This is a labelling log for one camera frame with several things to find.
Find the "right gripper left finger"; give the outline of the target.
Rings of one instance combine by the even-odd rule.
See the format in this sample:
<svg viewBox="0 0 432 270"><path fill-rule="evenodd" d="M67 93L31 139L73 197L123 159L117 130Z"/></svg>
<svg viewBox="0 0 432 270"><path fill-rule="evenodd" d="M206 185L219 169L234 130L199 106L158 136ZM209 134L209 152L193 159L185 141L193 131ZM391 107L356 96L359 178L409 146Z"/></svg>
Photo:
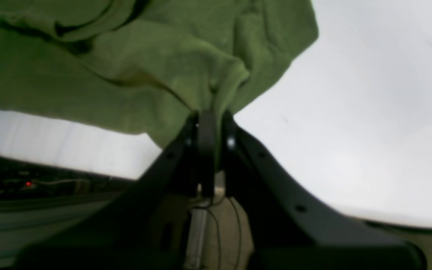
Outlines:
<svg viewBox="0 0 432 270"><path fill-rule="evenodd" d="M141 179L81 223L27 247L19 270L182 270L190 200L215 194L216 120L194 112Z"/></svg>

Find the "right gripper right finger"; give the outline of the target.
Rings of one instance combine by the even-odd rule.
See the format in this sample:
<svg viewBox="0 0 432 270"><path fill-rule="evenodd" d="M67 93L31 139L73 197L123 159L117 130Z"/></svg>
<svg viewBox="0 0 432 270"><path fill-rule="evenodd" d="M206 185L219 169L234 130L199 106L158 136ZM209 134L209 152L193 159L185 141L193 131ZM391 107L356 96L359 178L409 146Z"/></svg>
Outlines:
<svg viewBox="0 0 432 270"><path fill-rule="evenodd" d="M226 194L247 214L254 251L248 270L425 270L408 241L344 216L294 180L269 150L222 118Z"/></svg>

